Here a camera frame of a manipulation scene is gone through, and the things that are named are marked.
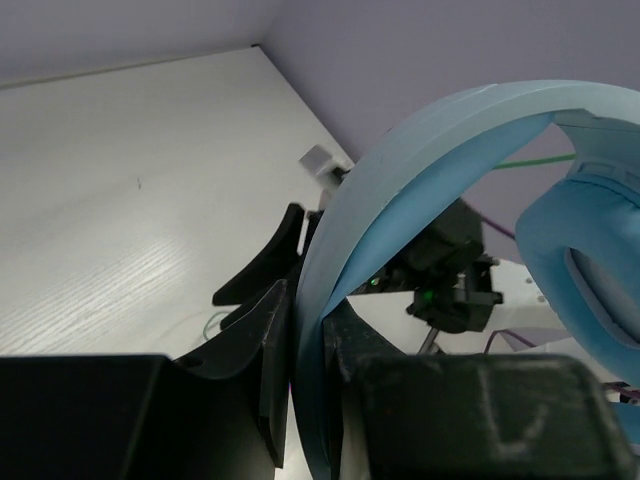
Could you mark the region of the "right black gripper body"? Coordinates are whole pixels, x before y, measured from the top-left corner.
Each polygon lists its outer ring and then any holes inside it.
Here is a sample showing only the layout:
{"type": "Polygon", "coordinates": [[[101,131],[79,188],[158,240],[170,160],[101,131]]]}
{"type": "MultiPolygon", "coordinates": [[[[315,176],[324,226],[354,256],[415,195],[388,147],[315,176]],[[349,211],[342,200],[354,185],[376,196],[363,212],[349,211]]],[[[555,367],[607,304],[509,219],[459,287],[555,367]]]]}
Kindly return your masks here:
{"type": "Polygon", "coordinates": [[[481,332],[503,294],[480,215],[457,199],[351,295],[410,292],[406,313],[445,333],[481,332]]]}

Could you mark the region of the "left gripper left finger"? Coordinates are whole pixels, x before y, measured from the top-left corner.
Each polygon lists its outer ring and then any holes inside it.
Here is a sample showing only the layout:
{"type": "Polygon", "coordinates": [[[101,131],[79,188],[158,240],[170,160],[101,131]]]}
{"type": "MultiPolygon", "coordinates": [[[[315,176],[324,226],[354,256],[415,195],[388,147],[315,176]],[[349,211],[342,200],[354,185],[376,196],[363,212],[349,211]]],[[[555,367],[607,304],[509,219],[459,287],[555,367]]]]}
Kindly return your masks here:
{"type": "Polygon", "coordinates": [[[271,479],[284,463],[292,290],[193,351],[1,361],[5,479],[271,479]]]}

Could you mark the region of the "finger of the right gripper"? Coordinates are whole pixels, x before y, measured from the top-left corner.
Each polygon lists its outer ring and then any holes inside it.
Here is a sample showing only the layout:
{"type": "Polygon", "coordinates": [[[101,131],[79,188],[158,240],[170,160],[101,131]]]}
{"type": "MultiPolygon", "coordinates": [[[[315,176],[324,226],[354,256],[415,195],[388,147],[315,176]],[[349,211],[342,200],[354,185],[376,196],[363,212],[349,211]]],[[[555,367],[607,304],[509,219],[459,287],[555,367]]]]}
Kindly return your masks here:
{"type": "Polygon", "coordinates": [[[241,305],[283,279],[298,263],[298,244],[305,219],[300,204],[290,203],[263,249],[212,296],[214,306],[241,305]]]}
{"type": "Polygon", "coordinates": [[[235,309],[234,311],[230,312],[228,315],[226,315],[221,320],[221,322],[219,324],[219,328],[221,330],[225,330],[229,326],[233,325],[236,321],[241,319],[248,312],[250,312],[251,309],[252,309],[252,306],[248,306],[248,305],[239,306],[237,309],[235,309]]]}

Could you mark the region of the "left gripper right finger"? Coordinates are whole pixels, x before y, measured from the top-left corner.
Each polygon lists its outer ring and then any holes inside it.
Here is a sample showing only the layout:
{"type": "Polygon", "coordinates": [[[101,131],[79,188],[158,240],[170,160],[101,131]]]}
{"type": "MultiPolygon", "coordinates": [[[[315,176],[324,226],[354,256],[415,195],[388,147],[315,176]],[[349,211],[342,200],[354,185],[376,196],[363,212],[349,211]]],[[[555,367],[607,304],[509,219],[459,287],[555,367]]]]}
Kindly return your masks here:
{"type": "Polygon", "coordinates": [[[334,479],[635,479],[597,377],[557,355],[415,355],[342,303],[323,322],[334,479]]]}

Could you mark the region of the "light blue headphones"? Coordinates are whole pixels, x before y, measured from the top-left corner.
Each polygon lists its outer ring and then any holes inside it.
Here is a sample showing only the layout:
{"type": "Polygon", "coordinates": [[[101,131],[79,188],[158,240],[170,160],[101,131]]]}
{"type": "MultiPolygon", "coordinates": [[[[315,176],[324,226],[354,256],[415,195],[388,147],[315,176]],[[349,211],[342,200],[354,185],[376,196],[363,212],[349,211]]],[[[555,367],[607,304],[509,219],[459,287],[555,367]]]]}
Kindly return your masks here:
{"type": "Polygon", "coordinates": [[[316,479],[331,475],[321,367],[323,319],[467,188],[548,125],[570,139],[570,173],[530,205],[515,236],[530,274],[576,341],[639,381],[639,95],[585,81],[465,90],[427,106],[361,158],[334,193],[296,298],[293,401],[316,479]]]}

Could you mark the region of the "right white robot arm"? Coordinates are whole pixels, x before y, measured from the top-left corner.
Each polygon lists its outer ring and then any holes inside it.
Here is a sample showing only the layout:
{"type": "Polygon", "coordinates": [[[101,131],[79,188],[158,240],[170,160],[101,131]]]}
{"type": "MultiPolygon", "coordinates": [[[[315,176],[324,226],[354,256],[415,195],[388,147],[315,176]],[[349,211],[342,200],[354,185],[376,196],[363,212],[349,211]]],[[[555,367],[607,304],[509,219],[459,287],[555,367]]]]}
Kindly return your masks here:
{"type": "MultiPolygon", "coordinates": [[[[312,230],[311,217],[298,204],[288,205],[285,215],[267,246],[240,273],[213,294],[215,306],[244,305],[263,293],[275,281],[293,271],[300,262],[298,244],[302,234],[312,230]]],[[[446,354],[474,354],[485,350],[511,353],[533,350],[554,351],[547,344],[566,341],[569,334],[562,327],[546,298],[538,291],[522,265],[503,260],[489,269],[495,286],[501,289],[503,302],[490,311],[481,331],[450,333],[431,332],[424,320],[406,312],[410,303],[407,291],[374,291],[350,296],[355,312],[377,333],[397,348],[416,353],[420,345],[433,338],[433,349],[446,354]]]]}

